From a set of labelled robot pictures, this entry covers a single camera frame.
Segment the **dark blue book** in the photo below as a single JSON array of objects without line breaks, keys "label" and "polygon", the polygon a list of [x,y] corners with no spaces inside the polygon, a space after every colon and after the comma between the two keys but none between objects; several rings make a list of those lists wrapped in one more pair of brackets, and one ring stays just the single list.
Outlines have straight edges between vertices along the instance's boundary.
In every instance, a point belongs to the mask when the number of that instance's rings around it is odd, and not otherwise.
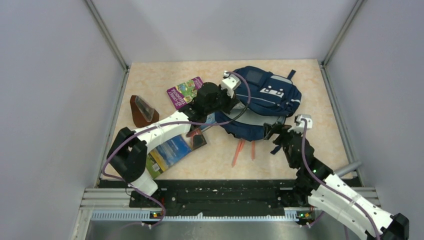
[{"label": "dark blue book", "polygon": [[204,132],[204,131],[210,129],[216,123],[217,123],[217,121],[215,119],[215,113],[209,114],[206,118],[206,121],[205,121],[206,125],[200,125],[199,129],[200,129],[201,132]]}]

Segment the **navy blue backpack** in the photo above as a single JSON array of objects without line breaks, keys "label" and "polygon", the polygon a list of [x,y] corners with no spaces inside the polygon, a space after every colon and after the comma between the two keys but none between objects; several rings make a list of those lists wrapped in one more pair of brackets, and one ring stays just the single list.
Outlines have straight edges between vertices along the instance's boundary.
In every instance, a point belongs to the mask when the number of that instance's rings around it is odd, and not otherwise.
[{"label": "navy blue backpack", "polygon": [[241,81],[234,90],[240,103],[229,114],[222,111],[214,113],[217,123],[234,119],[245,108],[250,90],[250,103],[243,115],[221,126],[234,138],[249,142],[263,140],[267,135],[264,124],[283,124],[299,108],[302,93],[292,81],[296,74],[294,69],[288,76],[277,75],[255,66],[237,68],[234,72],[247,81],[248,87]]}]

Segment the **blue yellow landscape book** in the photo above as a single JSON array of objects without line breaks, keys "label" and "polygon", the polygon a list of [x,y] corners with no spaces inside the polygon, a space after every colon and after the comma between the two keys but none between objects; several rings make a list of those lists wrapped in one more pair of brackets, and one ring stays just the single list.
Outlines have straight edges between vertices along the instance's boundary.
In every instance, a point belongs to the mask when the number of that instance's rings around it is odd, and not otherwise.
[{"label": "blue yellow landscape book", "polygon": [[200,128],[175,136],[149,152],[146,158],[146,170],[153,179],[156,179],[191,152],[206,144],[206,138]]}]

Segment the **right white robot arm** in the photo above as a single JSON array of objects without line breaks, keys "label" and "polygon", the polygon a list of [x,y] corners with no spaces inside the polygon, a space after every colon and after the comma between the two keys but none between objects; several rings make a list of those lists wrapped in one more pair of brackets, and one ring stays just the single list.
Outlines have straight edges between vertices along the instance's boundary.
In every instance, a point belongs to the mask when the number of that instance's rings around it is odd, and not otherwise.
[{"label": "right white robot arm", "polygon": [[306,138],[307,128],[264,124],[264,139],[274,134],[276,148],[282,150],[292,169],[296,169],[293,200],[299,206],[313,206],[351,230],[361,240],[408,240],[410,221],[402,213],[390,213],[351,188],[325,163],[315,157]]}]

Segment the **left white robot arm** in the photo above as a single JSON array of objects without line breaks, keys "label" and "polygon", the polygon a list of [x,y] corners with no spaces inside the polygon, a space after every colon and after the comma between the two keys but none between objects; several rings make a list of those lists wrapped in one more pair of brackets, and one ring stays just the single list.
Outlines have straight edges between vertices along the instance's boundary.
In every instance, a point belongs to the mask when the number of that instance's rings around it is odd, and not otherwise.
[{"label": "left white robot arm", "polygon": [[230,111],[239,103],[235,89],[240,80],[223,80],[220,85],[204,83],[196,97],[187,105],[158,122],[130,130],[122,128],[107,155],[106,165],[111,165],[131,188],[142,192],[141,200],[149,207],[160,202],[158,185],[146,169],[147,156],[166,141],[206,126],[207,117],[218,111]]}]

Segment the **orange pen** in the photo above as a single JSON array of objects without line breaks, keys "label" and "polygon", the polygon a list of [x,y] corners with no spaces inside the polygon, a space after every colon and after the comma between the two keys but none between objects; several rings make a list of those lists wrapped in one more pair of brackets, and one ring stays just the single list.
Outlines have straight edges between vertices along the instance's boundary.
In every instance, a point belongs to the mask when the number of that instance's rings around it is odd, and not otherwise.
[{"label": "orange pen", "polygon": [[239,156],[241,150],[243,149],[244,145],[245,145],[245,140],[244,139],[240,139],[238,141],[237,146],[236,146],[236,150],[235,150],[235,153],[234,153],[232,162],[231,162],[231,166],[232,167],[234,167],[236,165],[238,156]]},{"label": "orange pen", "polygon": [[256,159],[256,142],[255,141],[251,141],[250,159],[252,161],[254,161]]}]

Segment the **purple picture book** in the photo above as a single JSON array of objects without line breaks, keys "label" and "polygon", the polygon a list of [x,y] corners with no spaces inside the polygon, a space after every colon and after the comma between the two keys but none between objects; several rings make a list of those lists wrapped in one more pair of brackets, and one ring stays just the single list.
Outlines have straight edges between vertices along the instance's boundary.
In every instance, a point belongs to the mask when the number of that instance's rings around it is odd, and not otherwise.
[{"label": "purple picture book", "polygon": [[202,87],[203,81],[197,76],[188,81],[169,88],[166,93],[176,110],[190,103]]}]

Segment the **brown wedge stand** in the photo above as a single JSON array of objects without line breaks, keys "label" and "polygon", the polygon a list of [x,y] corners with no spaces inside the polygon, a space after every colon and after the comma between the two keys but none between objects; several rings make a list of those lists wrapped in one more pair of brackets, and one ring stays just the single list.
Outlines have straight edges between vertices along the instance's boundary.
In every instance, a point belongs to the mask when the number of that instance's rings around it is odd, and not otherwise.
[{"label": "brown wedge stand", "polygon": [[132,120],[137,128],[147,127],[159,121],[160,115],[158,111],[148,104],[141,96],[132,95],[129,103]]}]

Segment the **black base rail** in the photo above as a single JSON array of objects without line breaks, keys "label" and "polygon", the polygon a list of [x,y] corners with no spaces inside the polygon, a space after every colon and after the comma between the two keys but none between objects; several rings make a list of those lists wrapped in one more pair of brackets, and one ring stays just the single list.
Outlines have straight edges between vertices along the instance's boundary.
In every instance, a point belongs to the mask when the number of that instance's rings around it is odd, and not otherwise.
[{"label": "black base rail", "polygon": [[133,191],[131,208],[165,208],[167,217],[283,216],[289,208],[310,206],[296,199],[294,180],[157,180],[152,200]]}]

